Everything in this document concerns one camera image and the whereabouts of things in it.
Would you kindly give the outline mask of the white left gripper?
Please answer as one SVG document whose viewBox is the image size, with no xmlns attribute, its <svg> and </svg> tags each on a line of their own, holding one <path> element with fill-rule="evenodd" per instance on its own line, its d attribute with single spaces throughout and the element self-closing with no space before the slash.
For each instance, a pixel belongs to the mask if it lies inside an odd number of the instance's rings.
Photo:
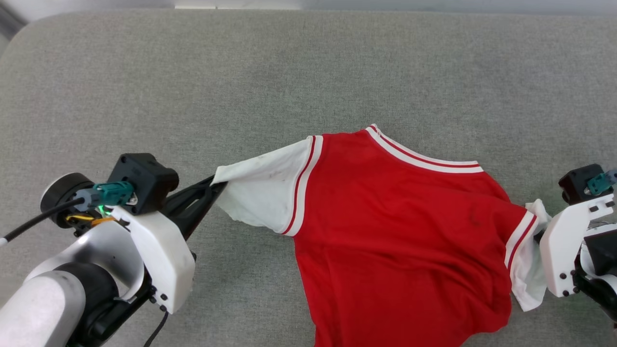
<svg viewBox="0 0 617 347">
<path fill-rule="evenodd" d="M 120 206 L 111 212 L 115 219 L 128 222 L 126 228 L 156 288 L 156 302 L 170 314 L 181 309 L 193 286 L 196 264 L 185 240 L 198 228 L 228 184 L 214 184 L 213 180 L 212 175 L 168 196 L 163 214 L 135 216 Z"/>
</svg>

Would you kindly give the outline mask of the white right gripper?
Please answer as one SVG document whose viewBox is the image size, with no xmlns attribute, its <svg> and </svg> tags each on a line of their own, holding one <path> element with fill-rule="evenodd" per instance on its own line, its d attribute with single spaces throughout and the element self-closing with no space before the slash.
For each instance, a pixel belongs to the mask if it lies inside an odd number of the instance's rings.
<svg viewBox="0 0 617 347">
<path fill-rule="evenodd" d="M 568 206 L 549 222 L 539 248 L 547 288 L 557 298 L 573 294 L 575 258 L 593 220 L 614 213 L 614 195 Z"/>
</svg>

